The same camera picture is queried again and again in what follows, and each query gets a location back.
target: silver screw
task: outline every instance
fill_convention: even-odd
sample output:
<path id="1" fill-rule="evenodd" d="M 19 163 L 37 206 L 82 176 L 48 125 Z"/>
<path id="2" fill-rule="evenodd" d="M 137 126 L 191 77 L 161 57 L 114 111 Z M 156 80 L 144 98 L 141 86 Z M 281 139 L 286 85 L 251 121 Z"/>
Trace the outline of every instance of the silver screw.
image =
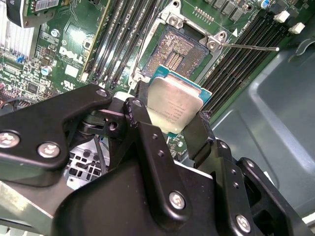
<path id="1" fill-rule="evenodd" d="M 177 25 L 177 23 L 178 23 L 178 19 L 175 16 L 172 16 L 169 18 L 169 24 L 171 26 L 175 26 L 175 25 Z"/>
<path id="2" fill-rule="evenodd" d="M 224 39 L 225 38 L 225 33 L 220 33 L 219 37 L 220 37 L 220 39 Z"/>
<path id="3" fill-rule="evenodd" d="M 133 100 L 132 103 L 138 107 L 142 107 L 141 102 L 138 100 Z"/>
<path id="4" fill-rule="evenodd" d="M 37 151 L 44 158 L 54 158 L 60 153 L 59 147 L 53 143 L 43 143 L 38 147 Z"/>
<path id="5" fill-rule="evenodd" d="M 249 233 L 251 231 L 251 226 L 248 220 L 244 216 L 237 215 L 236 221 L 242 231 L 244 231 L 245 233 Z"/>
<path id="6" fill-rule="evenodd" d="M 248 164 L 250 167 L 254 168 L 254 163 L 252 163 L 250 160 L 247 161 L 247 164 Z"/>
<path id="7" fill-rule="evenodd" d="M 12 148 L 20 142 L 19 136 L 12 132 L 0 133 L 0 148 Z"/>
<path id="8" fill-rule="evenodd" d="M 215 41 L 209 41 L 208 43 L 207 43 L 207 48 L 209 48 L 209 49 L 214 49 L 215 47 L 216 47 L 216 43 L 215 43 Z"/>
<path id="9" fill-rule="evenodd" d="M 106 94 L 105 90 L 103 90 L 103 89 L 99 89 L 98 91 L 96 91 L 96 93 L 98 95 L 101 95 L 102 97 L 107 97 L 107 94 Z"/>
<path id="10" fill-rule="evenodd" d="M 57 29 L 51 30 L 50 34 L 51 34 L 51 36 L 53 36 L 55 38 L 60 36 L 59 30 L 57 30 Z"/>
<path id="11" fill-rule="evenodd" d="M 222 148 L 227 148 L 226 144 L 224 142 L 220 142 Z"/>
<path id="12" fill-rule="evenodd" d="M 184 198 L 176 192 L 171 192 L 169 194 L 169 201 L 171 202 L 172 206 L 178 210 L 184 209 L 185 207 Z"/>

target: gray metal case panel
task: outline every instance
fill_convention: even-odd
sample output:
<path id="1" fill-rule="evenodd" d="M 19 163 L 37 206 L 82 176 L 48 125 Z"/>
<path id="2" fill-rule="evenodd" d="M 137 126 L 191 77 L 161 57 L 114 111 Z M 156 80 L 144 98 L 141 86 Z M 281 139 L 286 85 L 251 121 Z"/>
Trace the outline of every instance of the gray metal case panel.
<path id="1" fill-rule="evenodd" d="M 292 55 L 279 53 L 212 128 L 304 217 L 315 211 L 315 51 Z"/>

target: capacitor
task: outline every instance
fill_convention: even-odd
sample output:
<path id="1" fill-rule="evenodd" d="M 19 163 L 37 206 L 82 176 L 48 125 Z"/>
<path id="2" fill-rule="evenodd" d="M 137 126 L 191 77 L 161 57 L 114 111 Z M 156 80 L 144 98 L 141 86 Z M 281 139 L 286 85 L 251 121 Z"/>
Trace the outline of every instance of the capacitor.
<path id="1" fill-rule="evenodd" d="M 258 0 L 257 5 L 261 9 L 266 9 L 269 6 L 269 0 Z"/>
<path id="2" fill-rule="evenodd" d="M 2 91 L 5 88 L 5 84 L 3 82 L 0 82 L 0 91 Z"/>
<path id="3" fill-rule="evenodd" d="M 60 32 L 57 29 L 52 29 L 50 34 L 51 34 L 51 36 L 53 36 L 55 38 L 59 38 L 60 37 Z"/>
<path id="4" fill-rule="evenodd" d="M 42 75 L 48 76 L 51 74 L 51 72 L 53 72 L 53 69 L 50 66 L 46 65 L 46 66 L 42 67 L 40 72 Z"/>

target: cable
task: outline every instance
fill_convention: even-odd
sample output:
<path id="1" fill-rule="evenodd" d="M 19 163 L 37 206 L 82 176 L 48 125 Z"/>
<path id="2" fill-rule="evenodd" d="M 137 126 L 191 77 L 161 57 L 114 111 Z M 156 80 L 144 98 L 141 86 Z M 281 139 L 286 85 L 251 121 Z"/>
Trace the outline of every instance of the cable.
<path id="1" fill-rule="evenodd" d="M 98 139 L 97 135 L 94 136 L 94 142 L 95 142 L 97 154 L 99 157 L 100 169 L 102 171 L 102 175 L 104 175 L 107 172 L 107 167 L 106 167 L 106 163 L 104 160 L 104 155 L 103 155 L 102 149 L 99 145 L 99 139 Z"/>
<path id="2" fill-rule="evenodd" d="M 31 103 L 36 103 L 36 101 L 34 101 L 33 99 L 28 98 L 28 97 L 14 97 L 14 98 L 11 98 L 11 99 L 8 99 L 8 100 L 4 101 L 4 102 L 0 105 L 0 110 L 1 110 L 3 107 L 5 107 L 7 104 L 10 104 L 11 102 L 15 102 L 15 101 L 19 101 L 19 100 L 30 101 Z"/>

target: motherboard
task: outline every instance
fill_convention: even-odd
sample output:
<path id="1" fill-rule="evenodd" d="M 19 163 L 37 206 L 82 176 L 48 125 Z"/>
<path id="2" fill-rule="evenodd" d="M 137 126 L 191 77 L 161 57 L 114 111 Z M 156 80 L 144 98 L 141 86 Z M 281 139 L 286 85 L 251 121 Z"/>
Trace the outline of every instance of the motherboard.
<path id="1" fill-rule="evenodd" d="M 0 1 L 0 106 L 89 83 L 134 94 L 164 66 L 211 93 L 201 109 L 215 120 L 303 30 L 315 1 L 33 0 L 24 8 L 17 26 Z M 165 137 L 174 158 L 185 153 L 181 132 Z"/>

